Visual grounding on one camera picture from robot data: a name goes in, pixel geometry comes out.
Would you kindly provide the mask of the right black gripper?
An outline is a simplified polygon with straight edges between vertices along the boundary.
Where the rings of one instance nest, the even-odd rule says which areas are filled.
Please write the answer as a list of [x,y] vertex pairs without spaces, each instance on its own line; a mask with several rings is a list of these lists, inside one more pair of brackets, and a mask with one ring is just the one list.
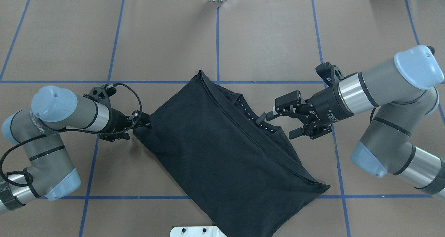
[[325,88],[310,99],[302,99],[299,90],[275,99],[272,111],[266,114],[271,121],[280,116],[299,119],[303,126],[289,131],[289,139],[301,136],[317,139],[333,131],[331,124],[352,117],[337,87]]

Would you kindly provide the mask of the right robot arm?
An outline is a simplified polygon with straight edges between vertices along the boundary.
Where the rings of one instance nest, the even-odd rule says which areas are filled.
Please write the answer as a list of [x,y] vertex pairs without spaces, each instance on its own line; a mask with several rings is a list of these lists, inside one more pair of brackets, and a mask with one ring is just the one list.
[[329,62],[317,66],[316,73],[326,83],[325,89],[308,99],[299,90],[280,96],[262,119],[297,118],[302,127],[288,137],[316,139],[332,132],[332,124],[371,111],[351,161],[377,178],[391,174],[444,199],[444,160],[410,143],[419,122],[439,106],[436,86],[444,74],[434,47],[418,45],[347,76]]

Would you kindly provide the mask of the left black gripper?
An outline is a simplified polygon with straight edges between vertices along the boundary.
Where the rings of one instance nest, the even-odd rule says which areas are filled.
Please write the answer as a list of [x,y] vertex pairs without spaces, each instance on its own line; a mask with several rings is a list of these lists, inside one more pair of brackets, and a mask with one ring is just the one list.
[[[142,111],[133,111],[132,115],[125,116],[123,113],[121,113],[118,110],[111,109],[110,116],[108,123],[106,126],[101,130],[102,133],[111,133],[111,132],[118,132],[126,130],[132,126],[132,129],[137,128],[148,128],[151,129],[151,120],[149,118],[149,115],[142,112]],[[114,142],[117,139],[125,139],[129,140],[130,136],[128,133],[117,133],[117,134],[111,134],[111,135],[105,135],[101,134],[101,139],[109,142]]]

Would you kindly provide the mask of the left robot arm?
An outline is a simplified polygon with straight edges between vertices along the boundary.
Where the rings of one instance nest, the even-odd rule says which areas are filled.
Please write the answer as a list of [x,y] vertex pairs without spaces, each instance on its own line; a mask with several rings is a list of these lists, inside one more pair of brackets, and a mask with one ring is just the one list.
[[61,134],[69,131],[98,135],[114,142],[129,140],[128,130],[151,128],[149,115],[142,108],[126,116],[114,109],[110,97],[123,83],[94,87],[83,96],[73,91],[48,85],[33,97],[28,110],[20,110],[2,124],[4,137],[13,147],[6,157],[24,147],[30,166],[19,171],[1,170],[1,214],[5,214],[44,196],[49,201],[76,191],[81,180]]

